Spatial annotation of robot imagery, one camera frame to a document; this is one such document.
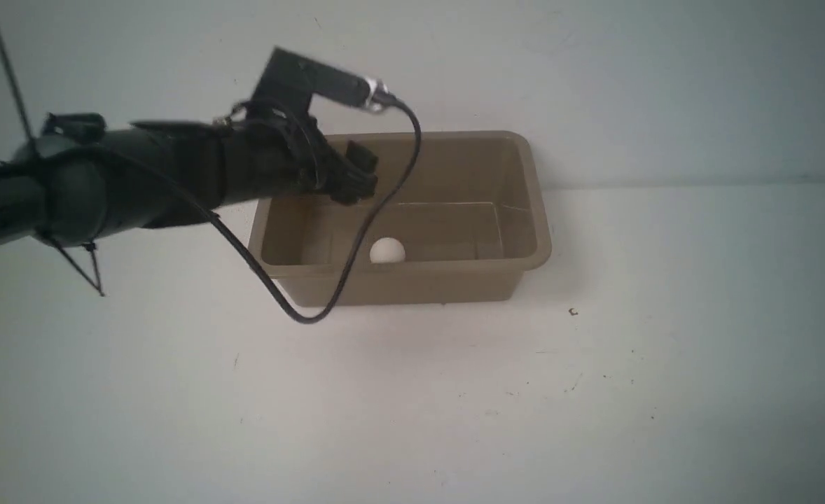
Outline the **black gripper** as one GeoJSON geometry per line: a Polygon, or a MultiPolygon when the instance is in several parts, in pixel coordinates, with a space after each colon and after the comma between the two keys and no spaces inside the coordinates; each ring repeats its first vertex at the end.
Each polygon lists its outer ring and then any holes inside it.
{"type": "MultiPolygon", "coordinates": [[[[329,147],[316,119],[250,119],[230,125],[227,134],[227,199],[255,200],[290,194],[324,194],[329,185],[329,147]]],[[[355,169],[374,175],[378,156],[358,141],[348,141],[345,157],[355,169]]],[[[330,197],[355,205],[374,197],[377,176],[336,176],[330,197]]]]}

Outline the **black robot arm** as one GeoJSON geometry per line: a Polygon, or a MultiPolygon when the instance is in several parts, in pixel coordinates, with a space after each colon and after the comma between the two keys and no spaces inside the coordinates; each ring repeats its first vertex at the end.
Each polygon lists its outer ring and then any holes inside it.
{"type": "Polygon", "coordinates": [[[282,195],[353,205],[373,197],[377,163],[357,141],[335,149],[314,118],[139,121],[111,130],[95,113],[50,115],[33,146],[0,164],[0,245],[34,237],[70,248],[204,223],[172,184],[209,211],[282,195]]]}

